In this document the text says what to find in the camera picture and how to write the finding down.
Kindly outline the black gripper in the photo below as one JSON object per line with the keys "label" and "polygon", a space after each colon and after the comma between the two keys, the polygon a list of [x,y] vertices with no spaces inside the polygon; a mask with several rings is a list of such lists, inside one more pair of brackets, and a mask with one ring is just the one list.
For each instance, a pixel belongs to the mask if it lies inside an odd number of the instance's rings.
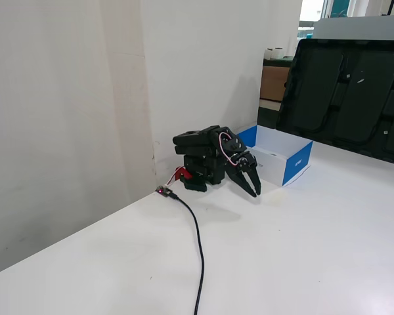
{"label": "black gripper", "polygon": [[[257,160],[250,151],[240,152],[231,157],[234,167],[227,167],[227,175],[235,184],[247,192],[250,196],[256,197],[261,194],[261,181],[257,173]],[[242,172],[248,174],[254,190],[245,179]]]}

